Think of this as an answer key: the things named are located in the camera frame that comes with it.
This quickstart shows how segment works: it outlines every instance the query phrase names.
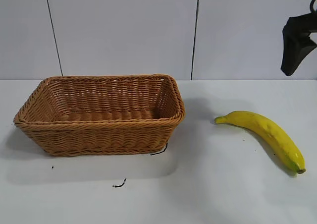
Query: banana tip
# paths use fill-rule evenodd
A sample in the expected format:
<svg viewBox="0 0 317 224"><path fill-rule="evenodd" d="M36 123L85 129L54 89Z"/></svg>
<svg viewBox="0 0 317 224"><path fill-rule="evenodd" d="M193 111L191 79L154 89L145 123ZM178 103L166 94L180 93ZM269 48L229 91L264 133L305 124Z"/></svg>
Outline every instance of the banana tip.
<svg viewBox="0 0 317 224"><path fill-rule="evenodd" d="M226 118L224 118L224 117L222 117L222 116L216 117L216 118L214 119L215 124L224 123L225 121L226 121Z"/></svg>
<svg viewBox="0 0 317 224"><path fill-rule="evenodd" d="M304 173L306 171L306 169L300 169L299 171L297 171L297 173Z"/></svg>

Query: white wall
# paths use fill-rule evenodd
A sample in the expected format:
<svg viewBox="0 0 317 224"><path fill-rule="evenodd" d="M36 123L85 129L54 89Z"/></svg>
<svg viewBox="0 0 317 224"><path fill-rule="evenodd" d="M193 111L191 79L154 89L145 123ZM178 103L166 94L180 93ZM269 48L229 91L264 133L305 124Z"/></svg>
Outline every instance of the white wall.
<svg viewBox="0 0 317 224"><path fill-rule="evenodd" d="M310 1L200 0L193 78L316 79L317 50L291 77L280 71L282 29L309 13Z"/></svg>
<svg viewBox="0 0 317 224"><path fill-rule="evenodd" d="M49 0L64 75L190 79L197 0Z"/></svg>
<svg viewBox="0 0 317 224"><path fill-rule="evenodd" d="M60 75L46 0L0 0L0 79Z"/></svg>

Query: brown spot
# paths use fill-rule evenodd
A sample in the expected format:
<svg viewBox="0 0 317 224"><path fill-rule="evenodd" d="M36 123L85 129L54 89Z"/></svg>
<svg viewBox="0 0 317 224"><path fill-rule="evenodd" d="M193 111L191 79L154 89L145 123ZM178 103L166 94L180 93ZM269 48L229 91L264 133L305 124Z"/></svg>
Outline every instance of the brown spot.
<svg viewBox="0 0 317 224"><path fill-rule="evenodd" d="M305 169L305 168L304 168L304 169L300 169L300 170L297 171L297 173L299 173L299 174L305 173L305 172L306 172L306 169Z"/></svg>

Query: wicker basket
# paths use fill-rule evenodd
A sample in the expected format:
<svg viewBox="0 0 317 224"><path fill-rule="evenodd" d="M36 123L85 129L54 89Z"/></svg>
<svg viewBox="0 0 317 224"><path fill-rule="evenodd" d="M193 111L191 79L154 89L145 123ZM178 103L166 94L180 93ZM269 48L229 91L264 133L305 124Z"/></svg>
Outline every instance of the wicker basket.
<svg viewBox="0 0 317 224"><path fill-rule="evenodd" d="M184 119L167 75L51 77L14 118L54 156L143 154L161 150Z"/></svg>

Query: black cable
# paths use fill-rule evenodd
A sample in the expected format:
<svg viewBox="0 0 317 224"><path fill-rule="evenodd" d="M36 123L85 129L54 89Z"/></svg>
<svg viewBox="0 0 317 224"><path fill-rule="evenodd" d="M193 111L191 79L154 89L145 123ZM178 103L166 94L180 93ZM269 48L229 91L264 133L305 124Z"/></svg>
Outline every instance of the black cable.
<svg viewBox="0 0 317 224"><path fill-rule="evenodd" d="M311 4L309 6L310 10L312 13L316 14L317 15L317 11L314 9L314 4L315 4L316 0L312 0L311 1Z"/></svg>

